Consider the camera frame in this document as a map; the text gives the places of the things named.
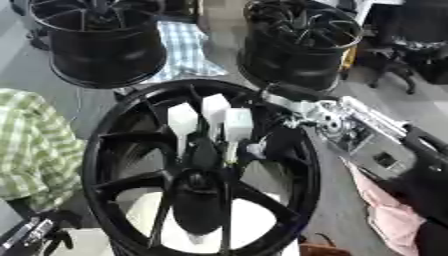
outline black cylinder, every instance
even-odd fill
[[[222,225],[223,208],[213,179],[200,172],[176,188],[173,215],[177,224],[190,234],[202,236]]]
[[[163,67],[166,52],[151,8],[122,2],[126,6],[101,14],[82,1],[34,2],[31,10],[49,31],[51,67],[58,76],[109,89],[144,81]]]
[[[360,39],[355,21],[314,1],[251,1],[245,18],[248,34],[238,63],[259,86],[282,82],[327,90],[336,81],[342,54]]]

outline white block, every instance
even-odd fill
[[[224,134],[228,142],[238,142],[249,139],[254,124],[252,113],[247,108],[231,108],[226,111],[224,118]]]
[[[208,135],[212,141],[216,140],[220,125],[224,122],[225,112],[230,107],[230,103],[222,94],[208,96],[202,100],[202,115],[210,126]]]
[[[196,131],[198,114],[188,103],[168,109],[168,125],[177,136],[183,137]]]

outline wheel spoke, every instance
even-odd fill
[[[165,223],[168,211],[173,204],[173,192],[168,190],[162,195],[162,199],[157,209],[157,215],[152,225],[151,234],[148,238],[148,248],[153,248],[161,245],[161,234],[163,224]]]
[[[337,30],[337,32],[342,33],[343,35],[349,37],[350,39],[352,39],[352,40],[355,40],[355,39],[356,39],[355,36],[353,36],[353,35],[350,34],[350,33],[347,33],[345,29],[343,29],[343,28],[341,28],[341,27],[335,25],[334,23],[330,22],[330,23],[328,23],[328,25],[329,25],[330,27],[332,27],[334,30]]]
[[[278,223],[289,223],[299,217],[293,210],[242,181],[237,182],[234,189],[235,198],[241,198],[263,206],[275,215]]]
[[[154,132],[132,131],[132,132],[114,132],[101,134],[103,140],[124,140],[127,142],[158,142],[169,144],[175,143],[175,135],[171,132],[168,125],[163,125]]]
[[[166,171],[147,172],[127,178],[101,183],[95,190],[107,200],[115,200],[123,191],[134,188],[158,187],[163,188],[167,180]]]
[[[224,191],[222,198],[224,218],[222,223],[222,240],[220,248],[220,253],[223,256],[227,256],[230,254],[232,202],[233,202],[232,190],[227,184],[224,184]]]
[[[123,23],[123,26],[125,25],[125,20],[122,17],[123,16],[123,12],[119,11],[120,14],[120,24]],[[152,115],[152,119],[154,120],[154,125],[156,125],[156,127],[160,126],[160,117],[157,114],[157,111],[155,109],[155,107],[149,102],[148,98],[145,97],[145,95],[140,96],[139,98],[141,100],[141,103],[143,103],[143,105],[145,105],[145,107],[148,109],[149,113]]]
[[[320,39],[326,41],[327,43],[331,44],[332,46],[338,47],[339,44],[334,41],[332,38],[328,37],[327,35],[325,35],[324,33],[322,33],[322,31],[312,31],[312,33],[314,35],[316,35],[317,37],[319,37]]]

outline black wheel rim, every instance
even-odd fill
[[[127,254],[198,255],[169,249],[160,243],[161,223],[163,223],[161,220],[166,216],[171,200],[169,189],[164,191],[156,221],[149,237],[139,233],[126,220],[124,214],[114,204],[113,198],[120,191],[129,188],[141,186],[166,188],[167,180],[172,179],[173,172],[169,172],[167,175],[164,171],[157,171],[124,180],[111,181],[110,173],[114,173],[114,170],[108,169],[109,174],[105,175],[101,168],[112,166],[113,164],[110,161],[112,161],[111,159],[119,158],[120,150],[117,151],[118,153],[115,152],[117,155],[111,158],[110,155],[107,155],[110,149],[106,146],[107,143],[112,142],[112,144],[116,144],[113,142],[119,141],[120,145],[124,145],[124,142],[149,142],[149,147],[158,147],[165,153],[166,163],[172,163],[175,160],[170,147],[175,141],[172,135],[170,135],[169,129],[166,129],[166,125],[164,125],[164,118],[159,115],[159,107],[173,98],[176,98],[176,100],[169,104],[186,100],[192,106],[198,107],[198,96],[204,97],[216,93],[222,93],[234,104],[233,106],[246,104],[250,100],[251,95],[254,94],[253,91],[247,88],[214,80],[196,79],[162,83],[126,97],[105,116],[90,138],[82,171],[84,192],[91,210],[101,227],[110,236],[111,240],[122,250],[126,251]],[[135,122],[135,118],[129,118],[128,124],[126,124],[126,118],[124,117],[126,115],[131,116],[132,113],[135,116],[146,115],[152,119],[154,123],[152,132],[126,131],[130,123]],[[242,248],[232,250],[230,249],[231,238],[229,229],[231,216],[229,214],[227,215],[228,218],[224,219],[222,225],[223,236],[220,252],[204,255],[272,255],[297,238],[308,223],[316,207],[320,191],[320,169],[314,147],[306,133],[303,130],[300,130],[300,133],[303,136],[301,137],[301,143],[297,144],[295,148],[297,158],[285,157],[282,160],[282,164],[291,169],[292,173],[297,175],[300,173],[300,175],[292,177],[292,193],[286,207],[239,180],[232,184],[225,180],[220,185],[220,189],[225,195],[222,206],[228,212],[231,210],[233,199],[245,199],[271,211],[277,217],[276,225],[256,241]],[[259,139],[256,136],[260,134],[261,132],[258,135],[254,135],[253,139]],[[109,162],[108,165],[103,165],[104,160]],[[115,163],[115,168],[119,169],[119,165],[119,163]],[[187,175],[188,171],[177,173],[178,175],[174,180]]]
[[[341,10],[315,1],[250,1],[244,8],[249,26],[273,40],[302,51],[340,51],[361,40],[359,24]]]

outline gray carpet floor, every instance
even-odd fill
[[[230,75],[219,79],[247,84],[238,73],[235,55],[245,35],[243,0],[204,1],[201,27],[210,35],[207,56],[226,68]],[[114,105],[110,91],[81,89],[57,78],[48,66],[48,55],[33,49],[26,30],[8,6],[0,2],[0,87],[41,94],[68,120],[76,134],[88,138],[105,112]],[[448,141],[448,93],[443,86],[427,84],[418,77],[417,93],[405,94],[404,83],[393,76],[380,80],[373,90],[365,83],[372,74],[355,69],[347,82],[335,90],[352,95],[393,118],[409,120]],[[321,232],[356,256],[395,255],[366,222],[365,205],[359,198],[348,171],[338,157],[316,140],[322,164],[322,194],[307,233]]]

